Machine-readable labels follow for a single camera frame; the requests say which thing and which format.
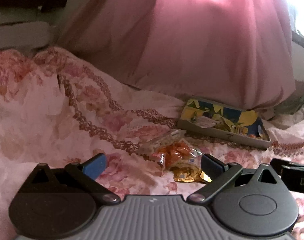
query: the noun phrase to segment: curtain fold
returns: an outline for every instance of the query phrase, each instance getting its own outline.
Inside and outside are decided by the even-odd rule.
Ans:
[[[285,0],[88,0],[58,44],[120,82],[243,109],[295,89]]]

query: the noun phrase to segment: ribbed gray panel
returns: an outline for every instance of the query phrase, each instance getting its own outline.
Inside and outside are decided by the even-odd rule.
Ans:
[[[102,208],[84,231],[63,240],[249,240],[220,227],[207,209],[181,196],[128,196]],[[290,234],[274,238],[293,240]],[[16,240],[30,240],[19,236]]]

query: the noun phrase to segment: candy wrapper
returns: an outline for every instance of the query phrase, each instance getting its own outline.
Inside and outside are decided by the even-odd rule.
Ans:
[[[175,181],[204,182],[201,179],[202,152],[184,139],[184,130],[173,130],[144,144],[137,154],[158,162],[163,170],[171,170]]]

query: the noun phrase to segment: triangular cutout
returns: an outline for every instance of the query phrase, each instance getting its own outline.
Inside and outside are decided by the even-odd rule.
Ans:
[[[261,176],[258,180],[259,182],[264,182],[264,183],[270,183],[270,184],[276,184],[276,180],[271,174],[269,170],[263,170],[261,173]]]
[[[49,182],[49,179],[44,170],[39,170],[36,176],[34,177],[32,183],[44,183],[44,182]]]

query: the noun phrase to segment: blanket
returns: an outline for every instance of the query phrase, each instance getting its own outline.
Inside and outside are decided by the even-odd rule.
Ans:
[[[187,197],[199,183],[176,183],[173,174],[135,154],[145,142],[174,129],[184,102],[123,85],[68,51],[51,47],[33,59],[0,51],[0,240],[15,237],[7,209],[37,163],[53,168],[104,152],[108,167],[97,182],[126,194]],[[193,145],[224,162],[256,168],[282,157],[304,163],[304,116],[266,123],[275,141],[259,151],[190,135]],[[283,120],[286,130],[277,128]],[[304,240],[304,194],[293,193],[300,217],[292,234]]]

